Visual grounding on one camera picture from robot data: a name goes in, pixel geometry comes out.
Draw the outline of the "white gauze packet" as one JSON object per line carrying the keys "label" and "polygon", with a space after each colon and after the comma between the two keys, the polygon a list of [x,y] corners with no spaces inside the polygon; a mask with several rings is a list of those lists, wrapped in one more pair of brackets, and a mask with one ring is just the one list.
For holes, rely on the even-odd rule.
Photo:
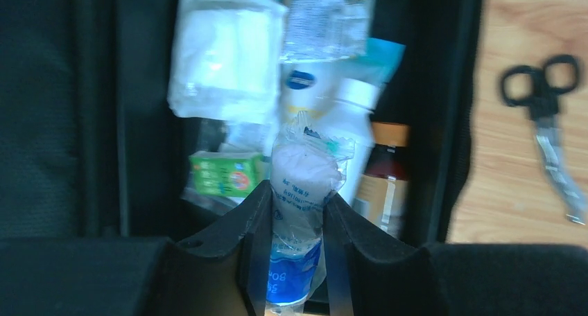
{"label": "white gauze packet", "polygon": [[287,10],[276,0],[178,0],[167,96],[174,114],[269,121]]}

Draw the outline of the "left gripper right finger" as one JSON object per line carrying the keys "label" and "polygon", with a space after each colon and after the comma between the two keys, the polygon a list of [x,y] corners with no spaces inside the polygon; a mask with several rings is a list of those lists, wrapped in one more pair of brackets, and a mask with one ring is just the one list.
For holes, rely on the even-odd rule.
{"label": "left gripper right finger", "polygon": [[323,232],[332,315],[587,314],[583,247],[412,247],[339,196],[325,207]]}

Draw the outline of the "black handled scissors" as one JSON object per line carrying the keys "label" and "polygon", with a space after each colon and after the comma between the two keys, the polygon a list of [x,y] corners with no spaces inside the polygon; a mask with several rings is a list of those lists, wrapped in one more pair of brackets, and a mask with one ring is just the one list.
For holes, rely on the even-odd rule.
{"label": "black handled scissors", "polygon": [[[548,70],[557,65],[567,66],[571,76],[571,82],[562,87],[552,84],[548,79]],[[519,75],[528,77],[530,92],[524,97],[514,98],[508,90],[508,81]],[[582,81],[581,61],[569,54],[552,55],[539,67],[526,64],[511,66],[499,78],[503,103],[508,107],[527,109],[528,120],[535,126],[535,143],[539,149],[544,174],[565,204],[567,220],[579,225],[585,224],[587,199],[567,170],[557,118],[560,114],[559,97],[575,91]]]}

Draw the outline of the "small green medicine box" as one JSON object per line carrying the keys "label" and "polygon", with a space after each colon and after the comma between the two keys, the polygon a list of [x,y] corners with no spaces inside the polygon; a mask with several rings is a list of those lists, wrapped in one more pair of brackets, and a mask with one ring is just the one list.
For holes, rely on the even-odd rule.
{"label": "small green medicine box", "polygon": [[258,152],[201,150],[189,160],[193,186],[202,195],[245,198],[262,180],[263,162]]}

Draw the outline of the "clear bag of swabs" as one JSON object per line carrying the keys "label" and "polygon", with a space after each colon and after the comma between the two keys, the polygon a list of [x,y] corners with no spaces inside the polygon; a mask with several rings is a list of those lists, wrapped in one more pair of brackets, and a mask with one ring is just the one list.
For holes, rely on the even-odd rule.
{"label": "clear bag of swabs", "polygon": [[364,54],[375,0],[283,1],[288,14],[282,62],[326,62]]}

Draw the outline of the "blue labelled bandage roll bag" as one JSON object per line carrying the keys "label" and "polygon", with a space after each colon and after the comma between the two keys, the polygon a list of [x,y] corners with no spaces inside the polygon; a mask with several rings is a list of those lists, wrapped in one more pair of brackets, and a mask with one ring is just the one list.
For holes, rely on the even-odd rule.
{"label": "blue labelled bandage roll bag", "polygon": [[353,139],[320,129],[305,111],[285,123],[270,156],[272,231],[266,307],[301,315],[326,277],[323,211],[346,181]]}

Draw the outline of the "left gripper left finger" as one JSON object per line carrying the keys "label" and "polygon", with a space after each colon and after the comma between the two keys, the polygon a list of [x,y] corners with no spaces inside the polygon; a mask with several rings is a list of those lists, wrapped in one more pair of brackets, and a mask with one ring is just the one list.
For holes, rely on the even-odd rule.
{"label": "left gripper left finger", "polygon": [[167,238],[1,241],[2,315],[262,315],[268,181],[216,222]]}

